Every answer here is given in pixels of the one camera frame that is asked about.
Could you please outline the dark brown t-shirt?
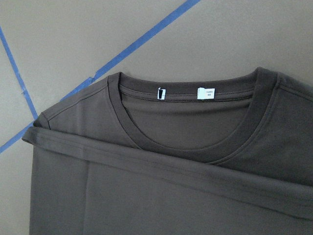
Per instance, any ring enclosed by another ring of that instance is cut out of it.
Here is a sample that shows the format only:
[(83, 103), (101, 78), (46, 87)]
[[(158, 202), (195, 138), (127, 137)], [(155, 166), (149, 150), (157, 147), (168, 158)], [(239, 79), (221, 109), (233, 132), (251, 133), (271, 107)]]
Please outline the dark brown t-shirt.
[(121, 72), (43, 111), (31, 235), (310, 235), (313, 89), (257, 68), (207, 82)]

